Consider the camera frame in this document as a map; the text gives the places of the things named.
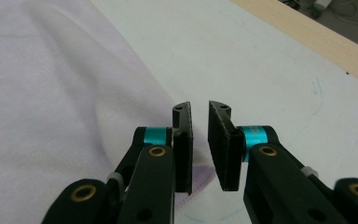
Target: black plastic part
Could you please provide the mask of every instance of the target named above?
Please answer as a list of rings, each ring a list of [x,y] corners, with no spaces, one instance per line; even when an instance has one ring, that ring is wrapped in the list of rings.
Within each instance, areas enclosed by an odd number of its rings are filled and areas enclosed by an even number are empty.
[[[138,127],[133,134],[132,145],[124,158],[116,168],[115,172],[123,176],[124,184],[127,187],[130,184],[133,170],[138,161],[139,154],[144,148],[144,137],[146,127]]]
[[[266,132],[268,143],[281,147],[282,150],[286,152],[286,155],[290,157],[290,159],[297,165],[299,169],[303,168],[304,165],[299,161],[295,156],[292,155],[279,141],[278,135],[275,130],[271,126],[262,126],[264,131]]]
[[[231,120],[231,108],[209,102],[208,142],[220,186],[224,191],[236,191],[240,185],[243,131]]]
[[[167,138],[166,138],[165,146],[172,147],[172,128],[171,127],[167,127]]]
[[[90,186],[95,188],[95,193],[90,191]],[[74,201],[73,194],[76,192],[77,198],[87,199],[86,195],[91,195],[91,197],[84,201]],[[61,193],[49,208],[42,223],[103,223],[108,218],[109,203],[106,195],[105,184],[99,180],[82,179],[76,181]]]
[[[165,153],[149,155],[154,147],[164,148]],[[172,149],[146,147],[139,156],[117,223],[173,223],[174,180]]]
[[[260,147],[273,148],[276,155]],[[348,223],[292,157],[272,144],[251,148],[243,200],[252,223]]]
[[[108,219],[104,223],[116,223],[118,215],[121,211],[122,199],[120,198],[120,189],[119,183],[116,179],[110,178],[106,183],[107,189],[107,200],[109,202],[109,215]]]
[[[333,195],[341,214],[350,223],[358,223],[358,178],[338,180]]]
[[[173,153],[176,165],[176,192],[192,192],[193,129],[190,102],[172,109]]]

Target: white cloth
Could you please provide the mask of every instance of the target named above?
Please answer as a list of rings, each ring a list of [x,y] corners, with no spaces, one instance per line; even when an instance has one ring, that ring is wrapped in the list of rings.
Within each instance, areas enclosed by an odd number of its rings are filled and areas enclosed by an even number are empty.
[[[105,180],[173,106],[90,2],[1,1],[0,223],[38,223],[70,183]]]

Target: white table surface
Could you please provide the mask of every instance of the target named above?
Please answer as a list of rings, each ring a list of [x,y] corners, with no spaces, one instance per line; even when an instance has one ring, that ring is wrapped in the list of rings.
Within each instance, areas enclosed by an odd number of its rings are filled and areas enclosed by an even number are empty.
[[[212,166],[208,101],[236,125],[267,124],[330,188],[358,177],[358,79],[229,1],[92,0],[177,102],[192,104],[195,166]],[[250,223],[241,190],[217,177],[175,214],[177,223]]]

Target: teal band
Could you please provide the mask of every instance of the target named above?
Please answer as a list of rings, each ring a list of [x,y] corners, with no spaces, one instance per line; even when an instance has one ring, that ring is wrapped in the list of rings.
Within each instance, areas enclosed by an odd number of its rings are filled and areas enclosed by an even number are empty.
[[[166,127],[147,127],[145,130],[144,144],[163,145],[167,142],[167,128]]]
[[[267,143],[269,140],[262,126],[242,126],[242,130],[245,134],[244,148],[246,148],[246,157],[243,161],[249,161],[251,147],[256,144]]]

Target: hole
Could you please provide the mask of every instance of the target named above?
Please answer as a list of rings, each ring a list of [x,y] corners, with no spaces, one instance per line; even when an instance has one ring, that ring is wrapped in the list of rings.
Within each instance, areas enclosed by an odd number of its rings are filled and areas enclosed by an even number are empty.
[[[91,189],[81,189],[76,193],[76,197],[83,198],[91,193]]]
[[[138,214],[136,215],[136,218],[139,221],[148,221],[150,219],[152,219],[153,213],[152,211],[150,211],[150,209],[142,209],[138,212]]]
[[[161,148],[156,148],[156,149],[153,150],[154,154],[160,154],[161,152],[162,152]]]
[[[272,150],[272,148],[269,148],[269,147],[263,148],[263,151],[264,151],[265,153],[267,153],[267,154],[271,154],[271,153],[274,152],[274,150]]]
[[[322,222],[322,221],[326,221],[327,219],[326,215],[318,209],[311,208],[310,210],[308,210],[308,214],[310,215],[310,217],[312,217],[317,221]]]

